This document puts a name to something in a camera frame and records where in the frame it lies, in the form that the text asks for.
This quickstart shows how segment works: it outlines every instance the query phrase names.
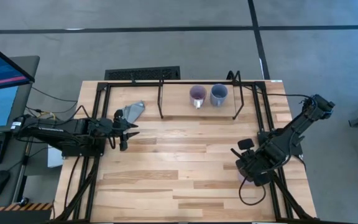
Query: blue mug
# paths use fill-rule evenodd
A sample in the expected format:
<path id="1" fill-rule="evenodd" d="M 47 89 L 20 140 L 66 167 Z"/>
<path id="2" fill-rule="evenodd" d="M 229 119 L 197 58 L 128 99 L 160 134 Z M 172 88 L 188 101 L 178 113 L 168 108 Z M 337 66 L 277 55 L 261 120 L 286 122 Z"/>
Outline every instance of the blue mug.
<path id="1" fill-rule="evenodd" d="M 211 89 L 211 104 L 213 106 L 222 106 L 227 97 L 227 88 L 222 84 L 215 84 Z"/>

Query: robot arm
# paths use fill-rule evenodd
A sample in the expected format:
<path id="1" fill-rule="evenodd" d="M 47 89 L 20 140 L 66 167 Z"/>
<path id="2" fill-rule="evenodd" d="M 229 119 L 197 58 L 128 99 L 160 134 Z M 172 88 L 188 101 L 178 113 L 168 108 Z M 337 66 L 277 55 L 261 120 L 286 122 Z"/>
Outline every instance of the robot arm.
<path id="1" fill-rule="evenodd" d="M 62 151 L 62 156 L 101 156 L 108 139 L 120 138 L 120 150 L 127 149 L 126 141 L 136 133 L 124 131 L 137 126 L 122 118 L 122 111 L 114 119 L 83 118 L 68 121 L 40 119 L 33 116 L 21 116 L 12 124 L 11 131 L 16 138 L 34 137 Z"/>
<path id="2" fill-rule="evenodd" d="M 292 155 L 302 154 L 302 133 L 315 121 L 329 118 L 334 106 L 333 102 L 314 95 L 303 102 L 302 112 L 284 128 L 261 134 L 260 147 L 256 151 L 249 149 L 238 154 L 232 149 L 239 157 L 236 166 L 240 173 L 256 186 L 269 183 L 272 178 L 267 172 L 285 165 Z"/>

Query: concrete floor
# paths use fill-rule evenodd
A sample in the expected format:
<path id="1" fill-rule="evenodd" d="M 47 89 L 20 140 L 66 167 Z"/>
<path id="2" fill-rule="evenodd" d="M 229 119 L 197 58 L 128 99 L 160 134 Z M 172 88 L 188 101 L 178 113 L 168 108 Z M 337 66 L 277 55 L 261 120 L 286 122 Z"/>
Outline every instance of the concrete floor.
<path id="1" fill-rule="evenodd" d="M 358 1 L 254 2 L 260 26 L 358 25 Z M 0 0 L 0 29 L 251 24 L 246 0 Z M 261 36 L 271 79 L 283 80 L 287 93 L 319 93 L 335 102 L 332 117 L 305 133 L 307 174 L 321 219 L 358 223 L 358 128 L 347 123 L 358 116 L 358 30 Z M 66 99 L 78 97 L 83 80 L 102 80 L 104 70 L 114 68 L 179 65 L 182 79 L 224 78 L 228 70 L 240 70 L 243 79 L 262 78 L 253 31 L 0 34 L 0 51 L 39 55 L 35 87 Z M 289 99 L 293 115 L 300 100 Z M 32 92 L 28 106 L 63 111 L 71 105 Z M 55 170 L 29 178 L 25 195 L 52 201 L 57 178 Z M 38 185 L 53 190 L 38 193 Z"/>

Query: desk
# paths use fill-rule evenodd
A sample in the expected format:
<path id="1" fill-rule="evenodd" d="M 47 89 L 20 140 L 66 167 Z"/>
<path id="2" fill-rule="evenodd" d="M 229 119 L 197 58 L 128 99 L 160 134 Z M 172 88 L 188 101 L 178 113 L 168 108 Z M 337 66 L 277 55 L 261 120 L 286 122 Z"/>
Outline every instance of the desk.
<path id="1" fill-rule="evenodd" d="M 23 68 L 28 74 L 35 76 L 37 71 L 38 62 L 40 58 L 38 56 L 26 56 L 26 57 L 12 57 L 11 60 Z M 16 97 L 14 99 L 11 114 L 9 120 L 12 120 L 18 116 L 23 115 L 27 100 L 30 95 L 31 85 L 22 85 L 17 89 Z M 10 166 L 20 161 L 25 153 L 25 142 L 19 142 L 11 138 L 7 144 L 6 152 L 2 162 L 0 163 L 0 170 L 8 169 Z M 16 197 L 20 195 L 20 187 L 22 183 L 22 173 L 24 168 L 21 166 L 15 166 L 11 170 L 11 178 L 6 184 L 4 191 L 0 195 L 0 206 L 7 206 L 16 201 Z"/>
<path id="2" fill-rule="evenodd" d="M 184 80 L 166 81 L 183 82 Z M 83 82 L 78 105 L 92 113 L 98 82 Z M 265 81 L 268 93 L 285 93 L 282 82 Z M 128 150 L 112 150 L 106 144 L 101 157 L 93 200 L 92 222 L 249 222 L 275 220 L 269 185 L 266 199 L 253 207 L 238 198 L 240 182 L 230 148 L 252 138 L 257 145 L 259 131 L 252 92 L 243 88 L 244 107 L 236 120 L 229 118 L 164 117 L 157 108 L 157 87 L 111 88 L 108 118 L 136 101 L 145 102 L 145 111 L 135 122 L 140 134 L 128 141 Z M 234 88 L 236 106 L 239 88 Z M 285 97 L 269 96 L 276 128 L 291 121 Z M 80 112 L 77 118 L 85 117 Z M 55 197 L 56 213 L 63 210 L 68 179 L 75 158 L 63 163 Z M 73 176 L 68 201 L 74 196 L 80 179 L 82 159 Z M 311 193 L 303 165 L 296 159 L 284 167 L 289 191 L 310 215 L 315 216 Z M 280 191 L 282 216 L 285 209 Z M 243 187 L 244 200 L 261 198 L 262 189 Z M 85 192 L 80 218 L 84 217 L 88 193 Z"/>

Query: gray cloth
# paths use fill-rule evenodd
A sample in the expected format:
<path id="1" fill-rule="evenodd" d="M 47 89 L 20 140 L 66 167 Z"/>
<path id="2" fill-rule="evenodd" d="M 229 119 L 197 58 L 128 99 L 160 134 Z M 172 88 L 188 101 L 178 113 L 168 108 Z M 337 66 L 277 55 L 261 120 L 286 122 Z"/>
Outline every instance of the gray cloth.
<path id="1" fill-rule="evenodd" d="M 139 101 L 132 105 L 126 106 L 122 109 L 123 118 L 125 118 L 128 122 L 134 123 L 136 119 L 142 114 L 145 110 L 145 105 L 143 101 Z"/>

